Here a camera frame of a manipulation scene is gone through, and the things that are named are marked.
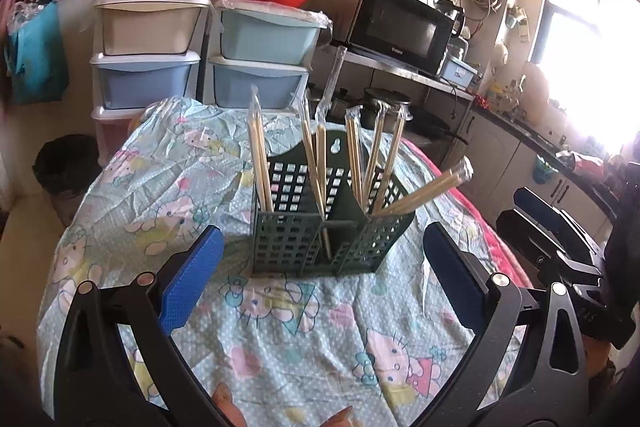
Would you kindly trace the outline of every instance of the window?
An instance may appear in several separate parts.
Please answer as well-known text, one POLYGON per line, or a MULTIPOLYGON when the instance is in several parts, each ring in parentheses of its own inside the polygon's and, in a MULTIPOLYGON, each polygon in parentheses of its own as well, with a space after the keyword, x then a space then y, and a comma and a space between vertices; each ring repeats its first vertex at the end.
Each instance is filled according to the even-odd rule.
POLYGON ((640 0, 545 0, 532 61, 551 98, 609 153, 640 130, 640 0))

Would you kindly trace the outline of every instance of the hello kitty tablecloth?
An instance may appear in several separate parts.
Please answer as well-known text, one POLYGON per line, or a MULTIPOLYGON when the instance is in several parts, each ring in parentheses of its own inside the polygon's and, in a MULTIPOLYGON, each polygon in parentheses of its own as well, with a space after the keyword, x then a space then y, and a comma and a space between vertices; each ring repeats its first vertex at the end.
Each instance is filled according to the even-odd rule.
MULTIPOLYGON (((175 344, 207 391, 228 383, 248 425, 317 427, 353 405, 359 426, 408 426, 447 380, 472 340, 422 252, 422 233, 443 222, 489 271, 522 272, 479 214, 454 190, 418 209, 376 274, 295 280, 251 277, 254 183, 246 112, 172 98, 143 124, 89 189, 58 244, 38 318, 40 385, 52 413, 60 335, 79 282, 129 284, 186 250, 206 225, 225 252, 175 344)), ((300 141, 292 116, 264 117, 269 155, 300 141)), ((364 133, 370 147, 371 135, 364 133)), ((383 139, 383 150, 389 137, 383 139)), ((409 190, 436 169, 403 144, 396 174, 409 190)), ((122 338, 140 388, 161 403, 128 328, 122 338)), ((514 338, 485 402, 513 364, 514 338)))

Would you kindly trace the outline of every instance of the microwave door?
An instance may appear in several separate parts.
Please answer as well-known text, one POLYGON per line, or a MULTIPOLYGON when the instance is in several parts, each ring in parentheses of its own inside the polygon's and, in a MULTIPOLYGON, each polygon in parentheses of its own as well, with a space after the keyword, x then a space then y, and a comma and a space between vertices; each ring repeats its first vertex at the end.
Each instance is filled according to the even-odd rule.
POLYGON ((452 26, 419 0, 362 0, 350 44, 437 74, 452 26))

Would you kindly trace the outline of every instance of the utensil caddy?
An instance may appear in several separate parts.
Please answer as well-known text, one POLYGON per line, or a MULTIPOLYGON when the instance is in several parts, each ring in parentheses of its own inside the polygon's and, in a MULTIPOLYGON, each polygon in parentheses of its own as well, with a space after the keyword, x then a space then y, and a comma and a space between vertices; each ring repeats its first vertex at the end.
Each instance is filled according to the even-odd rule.
MULTIPOLYGON (((318 213, 302 142, 286 153, 268 158, 274 212, 259 207, 254 188, 254 273, 285 272, 302 277, 375 272, 414 219, 414 212, 380 217, 365 214, 350 186, 346 133, 328 130, 326 143, 326 219, 318 213), (322 245, 324 230, 331 256, 322 245)), ((382 169, 376 168, 367 212, 373 206, 381 179, 382 169)), ((392 175, 383 206, 405 195, 407 191, 392 175)))

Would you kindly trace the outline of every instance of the pink cloth edge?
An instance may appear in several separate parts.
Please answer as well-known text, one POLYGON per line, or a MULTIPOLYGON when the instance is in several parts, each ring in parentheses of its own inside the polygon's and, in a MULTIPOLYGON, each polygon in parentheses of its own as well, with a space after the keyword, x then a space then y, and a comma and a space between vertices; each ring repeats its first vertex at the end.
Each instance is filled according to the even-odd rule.
MULTIPOLYGON (((435 164, 427 158, 427 156, 418 149, 414 143, 411 143, 408 140, 402 139, 402 142, 413 152, 418 158, 420 158, 427 166, 430 168, 434 174, 441 174, 440 169, 438 169, 435 164)), ((484 217, 480 214, 478 209, 466 199, 466 197, 460 192, 457 188, 452 188, 450 194, 458 200, 468 211, 469 213, 476 219, 476 221, 480 224, 480 228, 482 229, 482 236, 487 243, 487 247, 489 249, 489 255, 491 255, 492 261, 494 261, 495 266, 498 267, 500 272, 504 273, 509 277, 517 286, 531 288, 532 284, 529 280, 529 277, 518 263, 516 256, 510 250, 509 247, 504 243, 503 240, 498 237, 495 230, 492 229, 484 220, 484 217)))

